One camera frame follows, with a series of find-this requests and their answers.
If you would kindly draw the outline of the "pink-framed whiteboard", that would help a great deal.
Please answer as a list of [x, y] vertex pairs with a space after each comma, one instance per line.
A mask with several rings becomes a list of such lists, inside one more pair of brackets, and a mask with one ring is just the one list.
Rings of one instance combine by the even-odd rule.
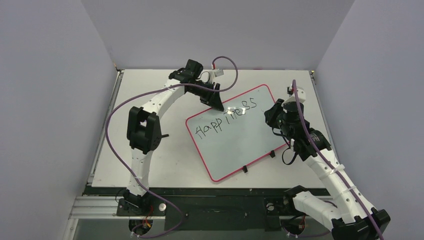
[[201, 111], [185, 121], [209, 178], [220, 182], [286, 146], [266, 124], [275, 103], [270, 88], [258, 85], [223, 103], [224, 110]]

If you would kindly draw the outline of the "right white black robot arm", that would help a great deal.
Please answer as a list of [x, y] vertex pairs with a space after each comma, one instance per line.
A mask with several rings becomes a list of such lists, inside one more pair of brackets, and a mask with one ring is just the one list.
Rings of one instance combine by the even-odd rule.
[[280, 130], [290, 148], [316, 174], [332, 197], [327, 203], [298, 185], [285, 192], [283, 209], [312, 217], [335, 240], [381, 240], [391, 218], [384, 209], [377, 209], [354, 185], [339, 162], [331, 144], [303, 117], [304, 106], [295, 101], [278, 99], [265, 111], [265, 122]]

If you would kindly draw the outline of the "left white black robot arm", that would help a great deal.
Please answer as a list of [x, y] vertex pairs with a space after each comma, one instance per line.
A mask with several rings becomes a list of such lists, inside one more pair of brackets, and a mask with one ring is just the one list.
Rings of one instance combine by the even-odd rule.
[[163, 87], [152, 92], [152, 98], [144, 105], [133, 106], [128, 112], [126, 138], [131, 149], [129, 183], [123, 192], [123, 207], [136, 215], [152, 210], [153, 194], [149, 192], [149, 172], [153, 151], [163, 138], [161, 118], [175, 101], [186, 93], [199, 97], [202, 104], [223, 111], [220, 84], [214, 78], [224, 74], [221, 69], [208, 70], [207, 79], [201, 80], [203, 65], [189, 59], [185, 67], [171, 72]]

